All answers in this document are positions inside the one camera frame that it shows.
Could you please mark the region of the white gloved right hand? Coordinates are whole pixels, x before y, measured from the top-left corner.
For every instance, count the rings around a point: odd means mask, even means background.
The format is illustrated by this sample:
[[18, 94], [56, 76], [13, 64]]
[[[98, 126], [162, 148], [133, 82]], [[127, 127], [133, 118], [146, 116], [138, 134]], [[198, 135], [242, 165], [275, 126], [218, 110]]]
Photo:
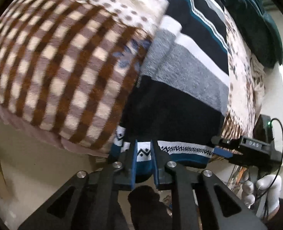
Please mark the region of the white gloved right hand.
[[262, 212], [276, 213], [279, 209], [279, 196], [282, 187], [280, 175], [269, 174], [253, 183], [249, 178], [249, 172], [245, 172], [242, 178], [241, 200], [250, 208], [256, 202], [256, 195], [265, 193], [267, 205]]

